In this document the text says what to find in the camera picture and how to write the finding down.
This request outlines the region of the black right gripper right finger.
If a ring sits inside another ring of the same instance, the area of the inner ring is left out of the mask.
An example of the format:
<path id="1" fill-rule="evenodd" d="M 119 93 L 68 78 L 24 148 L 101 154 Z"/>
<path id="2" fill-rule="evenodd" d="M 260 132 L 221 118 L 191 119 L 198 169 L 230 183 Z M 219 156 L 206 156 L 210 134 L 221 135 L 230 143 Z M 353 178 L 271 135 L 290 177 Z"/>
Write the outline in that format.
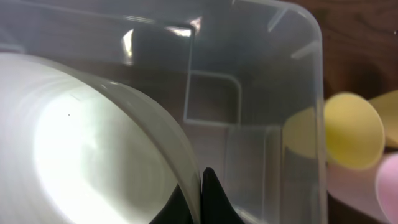
<path id="1" fill-rule="evenodd" d="M 215 171 L 207 167 L 202 178 L 202 214 L 205 224 L 244 224 L 231 206 Z"/>

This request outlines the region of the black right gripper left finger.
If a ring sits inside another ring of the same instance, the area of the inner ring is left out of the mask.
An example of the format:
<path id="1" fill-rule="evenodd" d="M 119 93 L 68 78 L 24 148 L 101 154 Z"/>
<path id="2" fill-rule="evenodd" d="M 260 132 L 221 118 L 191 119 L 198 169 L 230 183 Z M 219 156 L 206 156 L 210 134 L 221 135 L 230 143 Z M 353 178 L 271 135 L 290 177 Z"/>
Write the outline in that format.
<path id="1" fill-rule="evenodd" d="M 193 224 L 189 207 L 179 185 L 150 224 Z"/>

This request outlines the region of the white small bowl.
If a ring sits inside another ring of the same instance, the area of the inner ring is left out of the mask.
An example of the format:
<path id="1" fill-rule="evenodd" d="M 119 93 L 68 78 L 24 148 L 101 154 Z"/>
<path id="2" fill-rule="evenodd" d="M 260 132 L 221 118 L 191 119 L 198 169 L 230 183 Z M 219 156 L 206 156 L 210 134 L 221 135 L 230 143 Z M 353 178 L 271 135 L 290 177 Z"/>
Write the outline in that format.
<path id="1" fill-rule="evenodd" d="M 176 120 L 130 86 L 1 54 L 1 222 L 150 223 L 179 185 L 201 222 L 201 180 Z"/>

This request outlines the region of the clear plastic storage container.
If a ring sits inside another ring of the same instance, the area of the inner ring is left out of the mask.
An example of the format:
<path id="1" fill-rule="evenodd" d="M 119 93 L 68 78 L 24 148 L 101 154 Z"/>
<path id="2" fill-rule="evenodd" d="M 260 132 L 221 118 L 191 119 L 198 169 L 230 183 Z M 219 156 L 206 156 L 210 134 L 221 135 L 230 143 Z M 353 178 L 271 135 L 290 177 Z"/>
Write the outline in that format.
<path id="1" fill-rule="evenodd" d="M 283 1 L 2 1 L 1 54 L 32 55 L 139 90 L 180 125 L 244 223 L 326 223 L 325 147 L 282 128 L 323 116 L 320 28 Z M 201 222 L 203 221 L 202 204 Z"/>

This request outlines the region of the pink plastic cup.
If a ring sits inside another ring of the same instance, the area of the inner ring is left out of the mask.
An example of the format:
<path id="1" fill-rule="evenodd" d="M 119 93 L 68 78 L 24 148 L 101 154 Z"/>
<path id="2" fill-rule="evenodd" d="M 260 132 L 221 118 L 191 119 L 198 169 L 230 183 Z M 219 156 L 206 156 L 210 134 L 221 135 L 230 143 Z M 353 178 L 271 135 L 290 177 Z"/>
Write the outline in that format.
<path id="1" fill-rule="evenodd" d="M 397 223 L 397 154 L 390 153 L 373 167 L 351 170 L 330 164 L 328 192 L 349 207 L 383 223 Z"/>

